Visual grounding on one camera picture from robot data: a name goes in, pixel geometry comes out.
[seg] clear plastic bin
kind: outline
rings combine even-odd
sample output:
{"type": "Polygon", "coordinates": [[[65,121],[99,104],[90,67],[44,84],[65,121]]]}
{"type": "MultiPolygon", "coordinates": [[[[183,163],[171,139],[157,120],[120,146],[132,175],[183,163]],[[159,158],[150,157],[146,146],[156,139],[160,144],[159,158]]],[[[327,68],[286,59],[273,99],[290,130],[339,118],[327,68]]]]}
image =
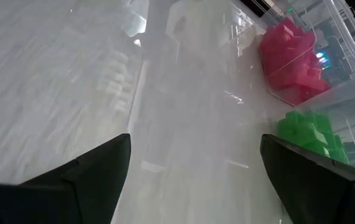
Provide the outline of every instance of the clear plastic bin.
{"type": "Polygon", "coordinates": [[[355,21],[346,3],[279,1],[262,20],[269,91],[295,107],[277,134],[355,167],[355,21]]]}

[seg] transparent plastic container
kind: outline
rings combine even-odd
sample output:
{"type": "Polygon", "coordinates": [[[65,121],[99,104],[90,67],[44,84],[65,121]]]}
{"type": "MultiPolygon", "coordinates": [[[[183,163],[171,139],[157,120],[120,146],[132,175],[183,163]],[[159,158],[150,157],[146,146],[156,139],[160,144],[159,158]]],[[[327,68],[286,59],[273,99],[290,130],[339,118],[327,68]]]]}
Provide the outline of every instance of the transparent plastic container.
{"type": "Polygon", "coordinates": [[[274,7],[262,18],[268,25],[259,45],[265,79],[271,94],[295,106],[278,119],[277,135],[355,167],[353,16],[340,0],[279,1],[274,7]],[[273,30],[284,40],[269,46],[285,41],[296,48],[272,54],[264,42],[273,30]],[[272,57],[279,61],[272,64],[272,57]]]}

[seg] white floor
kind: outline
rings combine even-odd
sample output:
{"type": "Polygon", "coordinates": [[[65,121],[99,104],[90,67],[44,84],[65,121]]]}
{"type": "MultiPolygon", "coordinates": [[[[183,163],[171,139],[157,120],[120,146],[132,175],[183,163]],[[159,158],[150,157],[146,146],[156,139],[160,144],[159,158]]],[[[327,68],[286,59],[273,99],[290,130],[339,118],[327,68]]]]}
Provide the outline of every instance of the white floor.
{"type": "Polygon", "coordinates": [[[285,223],[259,154],[288,108],[262,24],[240,2],[168,1],[0,0],[0,182],[129,131],[114,223],[285,223]]]}

